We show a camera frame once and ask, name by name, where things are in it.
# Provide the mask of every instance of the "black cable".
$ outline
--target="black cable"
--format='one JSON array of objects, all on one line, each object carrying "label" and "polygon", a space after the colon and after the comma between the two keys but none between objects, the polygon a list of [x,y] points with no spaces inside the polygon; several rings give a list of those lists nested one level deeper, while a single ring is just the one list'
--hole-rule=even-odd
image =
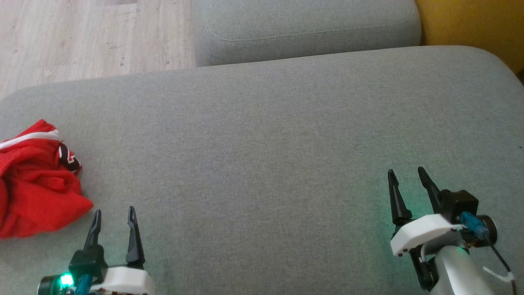
[{"label": "black cable", "polygon": [[[491,240],[489,239],[489,236],[487,234],[484,234],[484,240],[488,243],[489,247],[493,250],[493,252],[497,256],[498,260],[500,260],[500,262],[502,262],[502,265],[504,265],[504,267],[506,268],[506,271],[508,273],[510,273],[511,269],[509,269],[509,265],[506,263],[504,258],[502,258],[502,255],[500,255],[500,253],[498,252],[497,248],[495,248],[495,245],[493,245],[493,243],[491,242]],[[517,295],[517,285],[515,284],[515,278],[513,278],[511,280],[511,290],[513,291],[513,295]]]}]

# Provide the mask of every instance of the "sofa cushion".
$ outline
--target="sofa cushion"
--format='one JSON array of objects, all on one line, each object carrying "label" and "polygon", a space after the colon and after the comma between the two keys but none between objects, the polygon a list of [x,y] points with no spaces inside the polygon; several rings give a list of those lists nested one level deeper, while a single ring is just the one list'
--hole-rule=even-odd
[{"label": "sofa cushion", "polygon": [[194,0],[197,66],[416,46],[413,0]]},{"label": "sofa cushion", "polygon": [[[55,124],[102,209],[107,262],[124,262],[133,205],[158,294],[415,294],[389,246],[388,169],[414,217],[432,213],[418,166],[478,197],[522,277],[523,112],[493,55],[412,47],[28,88],[0,101],[0,138]],[[91,218],[0,240],[2,293],[65,271]]]}]

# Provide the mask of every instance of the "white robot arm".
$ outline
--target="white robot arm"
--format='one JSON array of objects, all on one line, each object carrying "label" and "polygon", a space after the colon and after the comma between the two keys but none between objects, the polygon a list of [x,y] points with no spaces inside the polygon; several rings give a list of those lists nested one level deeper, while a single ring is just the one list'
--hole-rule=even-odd
[{"label": "white robot arm", "polygon": [[396,225],[390,242],[393,254],[409,254],[420,287],[431,295],[494,295],[469,255],[470,247],[490,246],[508,271],[508,276],[501,279],[511,282],[516,294],[512,273],[493,246],[497,240],[495,224],[488,216],[475,216],[478,200],[467,191],[440,191],[424,168],[419,167],[418,172],[435,213],[418,219],[412,219],[407,210],[393,170],[388,172],[391,214]]},{"label": "white robot arm", "polygon": [[84,248],[74,253],[69,272],[40,281],[37,295],[155,295],[155,284],[144,270],[144,250],[135,209],[129,208],[130,227],[126,265],[108,267],[104,249],[98,244],[102,212],[97,210]]}]

